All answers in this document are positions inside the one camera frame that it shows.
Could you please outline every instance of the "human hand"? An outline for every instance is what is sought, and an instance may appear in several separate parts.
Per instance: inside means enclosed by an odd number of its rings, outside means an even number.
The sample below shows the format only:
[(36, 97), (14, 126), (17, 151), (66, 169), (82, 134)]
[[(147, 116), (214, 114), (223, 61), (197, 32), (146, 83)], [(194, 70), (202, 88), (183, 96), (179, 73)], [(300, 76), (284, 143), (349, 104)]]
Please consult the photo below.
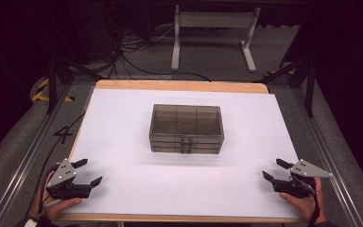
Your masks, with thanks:
[[(324, 201), (323, 201), (322, 183), (321, 183), (319, 177), (314, 178), (314, 180), (315, 180), (316, 190), (317, 190), (316, 191), (317, 199), (318, 199), (318, 203), (320, 206), (320, 216), (315, 221), (315, 224), (319, 224), (324, 221), (327, 221), (328, 218), (326, 217), (325, 205), (324, 205)], [(286, 193), (280, 193), (279, 196), (282, 199), (284, 199), (285, 201), (287, 201), (288, 203), (295, 206), (299, 210), (302, 218), (304, 218), (305, 221), (309, 222), (311, 220), (312, 215), (315, 210), (315, 201), (312, 196), (302, 198), (302, 199), (293, 197)]]
[[(43, 204), (47, 205), (51, 202), (55, 201), (52, 197), (50, 197), (48, 191), (46, 190), (46, 184), (49, 182), (49, 179), (51, 179), (54, 172), (51, 172), (48, 176), (48, 180), (45, 182), (45, 188), (43, 191)], [(37, 196), (34, 199), (33, 203), (33, 209), (31, 210), (31, 216), (34, 218), (38, 218), (39, 216), (39, 210), (40, 210), (40, 195), (41, 190), (38, 191)], [(43, 214), (49, 218), (50, 220), (53, 220), (57, 218), (63, 210), (66, 210), (74, 205), (82, 203), (81, 198), (72, 198), (70, 200), (66, 201), (60, 201), (58, 203), (53, 203), (52, 205), (48, 205), (47, 207), (43, 208)]]

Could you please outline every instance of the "table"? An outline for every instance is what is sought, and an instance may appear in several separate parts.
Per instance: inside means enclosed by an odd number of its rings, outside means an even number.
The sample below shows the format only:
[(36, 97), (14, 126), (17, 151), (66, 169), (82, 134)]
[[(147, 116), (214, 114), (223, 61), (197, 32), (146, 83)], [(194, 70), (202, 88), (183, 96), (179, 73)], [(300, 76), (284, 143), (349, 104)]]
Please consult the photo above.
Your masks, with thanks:
[[(151, 152), (153, 103), (220, 106), (225, 131), (220, 153)], [(101, 175), (103, 180), (61, 219), (301, 221), (262, 177), (264, 169), (286, 180), (288, 172), (275, 159), (297, 160), (276, 98), (263, 84), (101, 80), (70, 158), (89, 159), (75, 183)]]

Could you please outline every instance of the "gray carpet floor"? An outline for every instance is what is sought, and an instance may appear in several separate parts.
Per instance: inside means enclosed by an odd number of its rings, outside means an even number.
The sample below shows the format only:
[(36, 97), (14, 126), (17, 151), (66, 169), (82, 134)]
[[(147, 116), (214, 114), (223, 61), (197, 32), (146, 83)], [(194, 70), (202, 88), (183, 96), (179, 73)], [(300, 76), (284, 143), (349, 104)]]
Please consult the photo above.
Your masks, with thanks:
[[(257, 67), (256, 73), (250, 73), (244, 61), (239, 41), (244, 40), (245, 30), (231, 29), (223, 35), (203, 29), (185, 30), (181, 36), (181, 59), (179, 74), (170, 70), (173, 42), (164, 41), (150, 46), (146, 50), (125, 53), (126, 58), (138, 67), (150, 72), (163, 73), (162, 76), (150, 75), (132, 67), (126, 61), (117, 61), (117, 75), (110, 69), (101, 73), (111, 79), (173, 79), (202, 80), (196, 73), (211, 80), (222, 81), (252, 81), (261, 79), (268, 71), (278, 69), (286, 49), (292, 41), (297, 27), (267, 27), (257, 28), (251, 42), (251, 53)], [(363, 173), (350, 152), (333, 115), (327, 106), (320, 88), (316, 86), (314, 94), (314, 117), (308, 118), (303, 111), (303, 94), (301, 89), (290, 89), (286, 85), (287, 77), (279, 78), (268, 85), (276, 95), (288, 132), (299, 158), (303, 158), (317, 166), (328, 169), (330, 163), (325, 163), (325, 153), (338, 171), (339, 183), (324, 180), (327, 215), (339, 226), (363, 226)], [(47, 116), (48, 103), (35, 101), (32, 108), (17, 122), (0, 144), (0, 226), (13, 226), (26, 214), (26, 209), (32, 201), (32, 191), (37, 182), (42, 164), (54, 147), (58, 136), (55, 131), (70, 125), (86, 109), (94, 82), (86, 77), (77, 77), (74, 84), (62, 86), (67, 96), (73, 96), (75, 101), (61, 102), (56, 111)], [(42, 125), (49, 121), (46, 131)], [(49, 158), (51, 166), (67, 157), (74, 144), (80, 121), (70, 130), (73, 136), (59, 143)], [(42, 134), (41, 141), (36, 141), (37, 134)], [(18, 166), (24, 161), (30, 147), (38, 142), (36, 155), (29, 158), (31, 168), (16, 178)], [(10, 200), (2, 200), (8, 194), (7, 188), (17, 183), (17, 190), (12, 192)], [(58, 222), (60, 225), (74, 222)], [(81, 226), (116, 226), (118, 223), (82, 221)], [(282, 226), (281, 224), (254, 223), (259, 226)], [(305, 223), (286, 224), (285, 226), (306, 226)]]

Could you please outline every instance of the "white paper sheet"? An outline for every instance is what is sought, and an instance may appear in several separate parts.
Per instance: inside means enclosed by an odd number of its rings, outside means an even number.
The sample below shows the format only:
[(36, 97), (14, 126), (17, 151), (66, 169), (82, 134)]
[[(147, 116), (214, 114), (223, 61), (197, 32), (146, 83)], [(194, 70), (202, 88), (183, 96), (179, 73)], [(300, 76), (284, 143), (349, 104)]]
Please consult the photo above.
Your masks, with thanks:
[[(219, 106), (219, 154), (154, 153), (154, 104)], [(262, 170), (288, 179), (276, 159), (297, 162), (274, 95), (95, 89), (72, 160), (89, 160), (75, 183), (103, 176), (69, 213), (298, 218)]]

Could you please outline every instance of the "transparent plastic box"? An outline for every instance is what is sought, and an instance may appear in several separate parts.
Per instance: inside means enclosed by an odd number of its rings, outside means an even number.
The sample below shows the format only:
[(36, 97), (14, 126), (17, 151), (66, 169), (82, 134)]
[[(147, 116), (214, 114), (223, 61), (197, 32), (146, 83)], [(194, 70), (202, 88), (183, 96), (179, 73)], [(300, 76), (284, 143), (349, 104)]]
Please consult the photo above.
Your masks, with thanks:
[(149, 131), (152, 151), (219, 154), (223, 140), (219, 107), (154, 105)]

